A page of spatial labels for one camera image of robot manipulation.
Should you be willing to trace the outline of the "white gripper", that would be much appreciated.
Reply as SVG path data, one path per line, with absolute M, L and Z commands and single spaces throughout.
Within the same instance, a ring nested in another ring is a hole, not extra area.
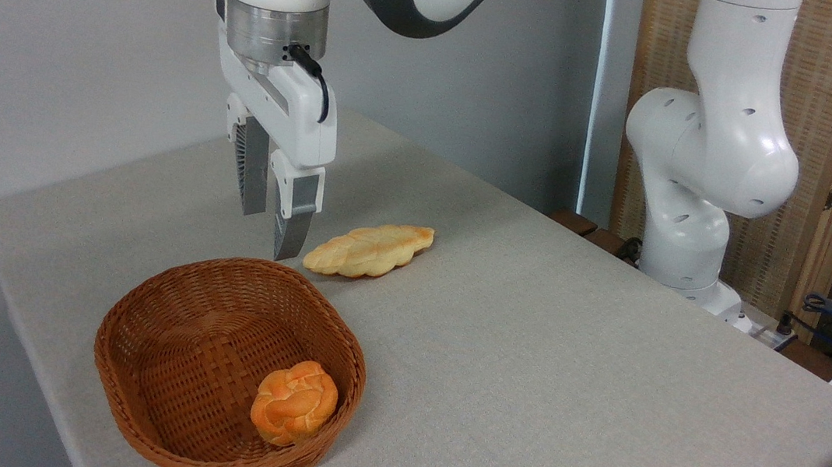
M 296 257 L 313 215 L 323 208 L 320 167 L 336 154 L 335 90 L 318 78 L 329 9 L 281 12 L 241 0 L 214 4 L 221 68 L 233 91 L 226 119 L 242 213 L 266 210 L 270 137 L 279 147 L 270 156 L 277 184 L 274 260 Z

